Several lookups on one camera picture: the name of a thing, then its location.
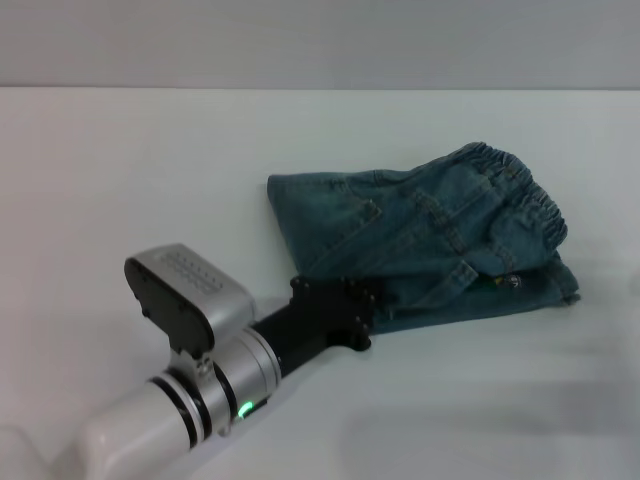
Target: white background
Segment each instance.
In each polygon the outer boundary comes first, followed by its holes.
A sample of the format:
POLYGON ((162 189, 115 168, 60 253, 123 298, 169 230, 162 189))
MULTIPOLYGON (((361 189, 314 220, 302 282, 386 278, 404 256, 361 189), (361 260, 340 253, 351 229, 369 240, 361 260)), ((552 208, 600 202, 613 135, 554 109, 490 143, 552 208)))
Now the white background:
POLYGON ((53 459, 162 370, 128 255, 181 241, 263 311, 293 275, 270 173, 408 169, 484 140, 569 225, 568 309, 327 352, 158 478, 635 479, 640 94, 0 90, 0 424, 53 459))
POLYGON ((638 88, 637 0, 0 0, 1 85, 638 88))

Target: black ring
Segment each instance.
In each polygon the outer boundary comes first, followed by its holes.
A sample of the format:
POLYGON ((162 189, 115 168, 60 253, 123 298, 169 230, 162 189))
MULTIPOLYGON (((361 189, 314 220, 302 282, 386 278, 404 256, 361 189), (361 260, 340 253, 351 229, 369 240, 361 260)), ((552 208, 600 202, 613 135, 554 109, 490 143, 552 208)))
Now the black ring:
POLYGON ((198 413, 200 414, 200 418, 202 419, 202 428, 204 430, 203 440, 206 440, 211 436, 213 426, 211 425, 211 415, 209 415, 209 409, 204 404, 204 399, 202 398, 202 395, 200 395, 200 390, 198 390, 198 387, 191 380, 189 380, 186 375, 184 375, 176 368, 168 368, 165 373, 167 375, 171 375, 176 380, 176 382, 178 382, 182 386, 182 388, 185 389, 185 391, 191 397, 191 400, 193 400, 193 403, 195 404, 196 408, 198 409, 198 413))
POLYGON ((227 402, 229 402, 231 419, 234 419, 238 416, 238 400, 236 399, 236 394, 233 393, 233 388, 231 387, 229 380, 227 380, 227 376, 215 363, 213 364, 213 371, 216 374, 218 382, 220 382, 220 386, 222 387, 225 397, 227 397, 227 402))
POLYGON ((198 444, 198 433, 196 432, 196 424, 193 422, 193 418, 191 418, 191 414, 189 410, 187 410, 187 406, 184 404, 180 395, 176 393, 176 391, 167 383, 166 380, 160 377, 154 377, 149 380, 151 383, 160 387, 167 397, 173 402, 176 409, 180 413, 182 417, 182 421, 184 422, 184 426, 187 427, 187 433, 189 434, 189 448, 193 448, 198 444))

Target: jeans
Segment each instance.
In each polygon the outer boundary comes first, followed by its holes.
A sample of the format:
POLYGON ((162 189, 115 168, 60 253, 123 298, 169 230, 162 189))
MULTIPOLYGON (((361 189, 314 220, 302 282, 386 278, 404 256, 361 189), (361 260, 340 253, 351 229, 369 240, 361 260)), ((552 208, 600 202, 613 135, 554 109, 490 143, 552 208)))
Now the jeans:
POLYGON ((383 280, 374 333, 579 299, 560 210, 484 143, 409 171, 272 175, 267 193, 301 275, 383 280))

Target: white table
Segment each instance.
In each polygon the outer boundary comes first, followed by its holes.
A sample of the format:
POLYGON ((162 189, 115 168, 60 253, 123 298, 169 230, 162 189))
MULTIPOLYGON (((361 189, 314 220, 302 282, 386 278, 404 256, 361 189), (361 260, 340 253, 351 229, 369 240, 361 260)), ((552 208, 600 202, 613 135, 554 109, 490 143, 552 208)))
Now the white table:
POLYGON ((561 206, 583 300, 327 352, 157 479, 635 479, 639 132, 640 92, 0 89, 0 423, 50 460, 165 367, 128 255, 184 242, 266 312, 294 274, 268 174, 484 140, 561 206))

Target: gray wall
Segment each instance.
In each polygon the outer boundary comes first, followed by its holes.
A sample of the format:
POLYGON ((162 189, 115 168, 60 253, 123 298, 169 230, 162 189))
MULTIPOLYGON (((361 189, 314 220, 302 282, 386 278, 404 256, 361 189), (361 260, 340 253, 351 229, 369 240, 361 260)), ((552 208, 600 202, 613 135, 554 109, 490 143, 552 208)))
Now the gray wall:
POLYGON ((0 0, 0 84, 637 88, 638 0, 0 0))

